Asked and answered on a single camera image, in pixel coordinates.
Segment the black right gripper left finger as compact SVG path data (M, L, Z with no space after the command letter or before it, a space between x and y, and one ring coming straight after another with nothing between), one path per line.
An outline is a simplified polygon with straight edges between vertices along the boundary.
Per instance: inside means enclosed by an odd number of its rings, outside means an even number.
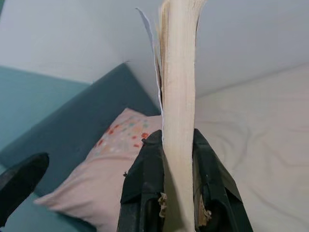
M164 193L162 131L142 139L142 147L125 174L118 232L161 232L165 222L159 199Z

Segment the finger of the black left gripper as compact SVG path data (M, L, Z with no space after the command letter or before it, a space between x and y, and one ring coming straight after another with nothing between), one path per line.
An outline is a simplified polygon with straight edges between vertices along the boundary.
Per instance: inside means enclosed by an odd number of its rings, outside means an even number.
M49 167L49 154L37 153L0 175L0 218L8 219L34 192Z

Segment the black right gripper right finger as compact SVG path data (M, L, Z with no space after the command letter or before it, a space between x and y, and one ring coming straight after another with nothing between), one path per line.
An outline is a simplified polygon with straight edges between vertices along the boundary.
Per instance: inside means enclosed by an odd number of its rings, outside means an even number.
M192 158L196 231L253 231L235 180L198 129Z

